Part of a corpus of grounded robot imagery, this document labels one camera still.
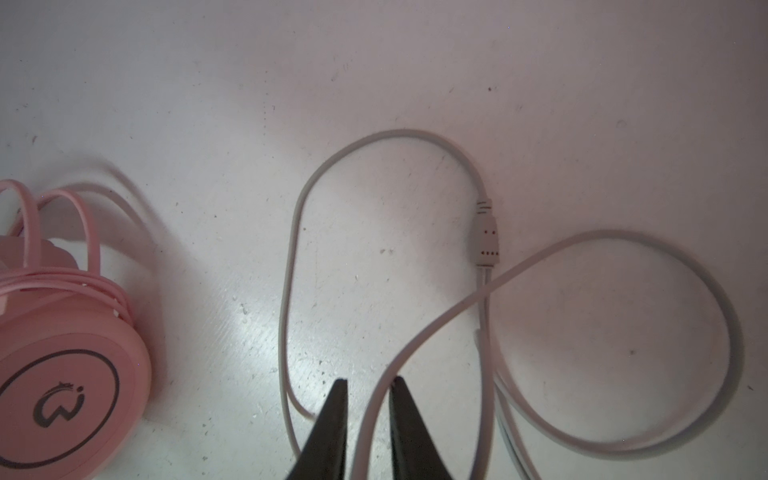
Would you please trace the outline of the pink headphones with cable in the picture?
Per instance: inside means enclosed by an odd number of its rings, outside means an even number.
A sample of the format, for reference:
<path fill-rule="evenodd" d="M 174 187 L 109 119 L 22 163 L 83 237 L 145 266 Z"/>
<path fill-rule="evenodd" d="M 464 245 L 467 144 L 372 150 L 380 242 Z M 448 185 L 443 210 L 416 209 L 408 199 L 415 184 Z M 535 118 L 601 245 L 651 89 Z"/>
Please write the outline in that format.
<path fill-rule="evenodd" d="M 97 224 L 74 191 L 34 195 L 5 179 L 18 216 L 1 238 L 1 475 L 91 479 L 148 402 L 152 366 L 125 290 L 101 272 Z M 41 209 L 76 209 L 87 262 L 45 239 Z"/>

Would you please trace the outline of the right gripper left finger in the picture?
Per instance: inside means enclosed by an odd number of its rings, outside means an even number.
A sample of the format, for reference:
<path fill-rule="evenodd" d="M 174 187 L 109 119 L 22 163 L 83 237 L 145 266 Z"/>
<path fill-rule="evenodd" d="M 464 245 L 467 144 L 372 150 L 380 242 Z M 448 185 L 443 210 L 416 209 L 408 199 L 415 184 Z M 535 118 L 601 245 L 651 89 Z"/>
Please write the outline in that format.
<path fill-rule="evenodd" d="M 336 379 L 288 480 L 341 480 L 345 475 L 348 382 Z"/>

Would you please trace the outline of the white headphones with grey cable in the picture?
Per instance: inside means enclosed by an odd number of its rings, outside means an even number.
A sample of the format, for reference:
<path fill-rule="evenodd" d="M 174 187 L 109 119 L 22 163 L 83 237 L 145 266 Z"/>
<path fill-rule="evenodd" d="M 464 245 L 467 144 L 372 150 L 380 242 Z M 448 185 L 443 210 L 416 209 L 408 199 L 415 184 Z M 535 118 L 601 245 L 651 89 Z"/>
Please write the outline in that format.
<path fill-rule="evenodd" d="M 470 229 L 470 246 L 468 251 L 470 260 L 477 269 L 478 286 L 467 298 L 433 320 L 410 340 L 386 368 L 377 382 L 374 393 L 364 412 L 355 452 L 353 455 L 348 455 L 346 452 L 344 478 L 363 479 L 367 476 L 377 418 L 382 408 L 387 408 L 389 411 L 390 385 L 396 377 L 401 376 L 402 367 L 434 334 L 470 307 L 476 307 L 478 310 L 479 327 L 475 338 L 480 358 L 481 375 L 480 424 L 471 470 L 471 477 L 474 479 L 482 479 L 487 474 L 492 449 L 492 437 L 495 433 L 501 434 L 510 460 L 518 475 L 523 479 L 534 479 L 537 477 L 537 470 L 522 443 L 516 425 L 517 417 L 524 418 L 551 441 L 573 452 L 607 460 L 633 460 L 659 456 L 683 446 L 705 432 L 723 414 L 738 390 L 743 372 L 743 333 L 731 299 L 707 268 L 683 250 L 661 239 L 641 232 L 607 229 L 592 230 L 570 236 L 531 255 L 501 275 L 494 276 L 492 273 L 493 268 L 500 260 L 499 229 L 493 213 L 492 201 L 475 162 L 459 146 L 438 134 L 417 129 L 393 129 L 361 138 L 329 157 L 307 180 L 294 207 L 279 314 L 278 368 L 283 421 L 295 462 L 304 449 L 307 440 L 300 442 L 297 439 L 292 421 L 293 415 L 304 414 L 305 408 L 297 399 L 290 380 L 288 367 L 288 318 L 300 223 L 305 203 L 321 176 L 339 161 L 368 145 L 383 140 L 400 138 L 417 139 L 439 147 L 465 168 L 475 186 L 478 200 Z M 720 309 L 726 328 L 728 340 L 727 370 L 721 385 L 709 405 L 679 432 L 644 446 L 633 447 L 624 441 L 616 443 L 587 441 L 569 435 L 554 427 L 531 408 L 519 390 L 513 385 L 508 368 L 495 358 L 493 352 L 493 334 L 490 324 L 492 293 L 526 270 L 567 248 L 601 240 L 620 240 L 640 244 L 666 254 L 687 267 L 712 295 Z"/>

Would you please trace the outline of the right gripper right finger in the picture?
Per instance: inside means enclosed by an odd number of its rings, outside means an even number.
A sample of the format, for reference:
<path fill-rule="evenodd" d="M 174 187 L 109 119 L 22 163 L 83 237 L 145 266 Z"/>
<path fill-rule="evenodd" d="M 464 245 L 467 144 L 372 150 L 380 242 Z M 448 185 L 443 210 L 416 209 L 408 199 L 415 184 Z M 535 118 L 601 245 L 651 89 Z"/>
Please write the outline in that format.
<path fill-rule="evenodd" d="M 390 385 L 389 429 L 394 480 L 452 479 L 401 376 Z"/>

